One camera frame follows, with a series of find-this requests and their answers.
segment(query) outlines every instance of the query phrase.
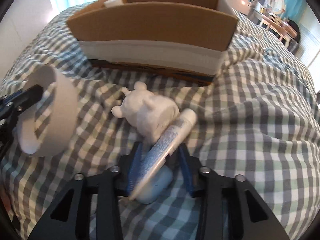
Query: open cardboard box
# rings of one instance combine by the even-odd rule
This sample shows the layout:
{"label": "open cardboard box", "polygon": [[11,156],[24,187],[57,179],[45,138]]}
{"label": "open cardboard box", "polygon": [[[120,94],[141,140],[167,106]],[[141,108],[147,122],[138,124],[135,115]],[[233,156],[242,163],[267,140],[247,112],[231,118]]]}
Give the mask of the open cardboard box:
{"label": "open cardboard box", "polygon": [[67,24],[94,66],[210,83],[237,25],[225,0],[97,0]]}

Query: bolt head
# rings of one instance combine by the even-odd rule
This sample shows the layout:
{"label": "bolt head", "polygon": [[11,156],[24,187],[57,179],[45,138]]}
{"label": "bolt head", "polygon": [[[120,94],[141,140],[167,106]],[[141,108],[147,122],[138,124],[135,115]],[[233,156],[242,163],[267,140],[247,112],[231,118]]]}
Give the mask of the bolt head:
{"label": "bolt head", "polygon": [[200,168],[200,172],[201,173],[210,173],[210,168],[206,167],[206,166],[203,166]]}
{"label": "bolt head", "polygon": [[84,176],[81,173],[78,173],[74,176],[75,180],[83,180]]}
{"label": "bolt head", "polygon": [[110,168],[110,170],[111,170],[112,172],[119,172],[119,171],[120,171],[120,168],[119,168],[119,166],[112,166],[112,167]]}
{"label": "bolt head", "polygon": [[236,180],[239,181],[239,182],[244,182],[245,181],[245,176],[243,176],[241,174],[238,174],[236,176]]}

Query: gray and white plaid blanket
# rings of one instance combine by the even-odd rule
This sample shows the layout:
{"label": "gray and white plaid blanket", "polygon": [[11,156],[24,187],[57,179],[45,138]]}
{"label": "gray and white plaid blanket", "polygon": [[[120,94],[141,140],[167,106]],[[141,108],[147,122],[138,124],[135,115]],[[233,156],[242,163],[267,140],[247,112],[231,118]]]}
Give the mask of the gray and white plaid blanket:
{"label": "gray and white plaid blanket", "polygon": [[[74,174],[101,173],[117,156],[129,153],[140,137],[126,120],[114,118],[111,108],[121,97],[122,87],[132,90],[140,80],[152,92],[172,98],[180,110],[196,111],[199,122],[186,139],[190,153],[220,175],[244,174],[290,239],[298,239],[320,205],[320,112],[306,67],[273,34],[238,14],[228,58],[210,86],[92,68],[65,23],[82,7],[55,17],[22,52],[2,85],[2,95],[13,93],[34,69],[50,64],[70,78],[79,93],[77,127],[65,152],[29,158],[15,140],[1,162],[1,176],[21,223],[22,238],[28,237]],[[39,138],[50,119],[53,93],[54,85],[38,104],[35,129]],[[194,239],[199,204],[187,194],[177,171],[156,202],[120,204],[124,237]]]}

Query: masking tape roll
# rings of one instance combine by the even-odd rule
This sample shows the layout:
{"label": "masking tape roll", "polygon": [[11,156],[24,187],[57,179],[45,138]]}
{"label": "masking tape roll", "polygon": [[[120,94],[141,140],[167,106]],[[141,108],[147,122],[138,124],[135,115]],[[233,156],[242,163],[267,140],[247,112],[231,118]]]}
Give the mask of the masking tape roll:
{"label": "masking tape roll", "polygon": [[53,156],[65,150],[73,135],[77,120],[78,93],[72,82],[60,71],[44,65],[30,74],[24,86],[26,90],[34,85],[46,91],[56,82],[52,112],[42,143],[35,134],[36,104],[23,112],[18,119],[17,134],[20,148],[30,156]]}

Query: white plush toy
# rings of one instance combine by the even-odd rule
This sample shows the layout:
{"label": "white plush toy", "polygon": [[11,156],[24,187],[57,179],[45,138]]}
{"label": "white plush toy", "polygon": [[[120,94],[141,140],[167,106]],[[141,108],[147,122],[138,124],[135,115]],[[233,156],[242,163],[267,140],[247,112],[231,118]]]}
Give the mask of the white plush toy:
{"label": "white plush toy", "polygon": [[125,94],[122,105],[113,107],[111,112],[117,118],[126,118],[150,143],[155,143],[179,115],[172,99],[148,91],[143,82],[136,82],[133,91],[123,88],[122,92]]}

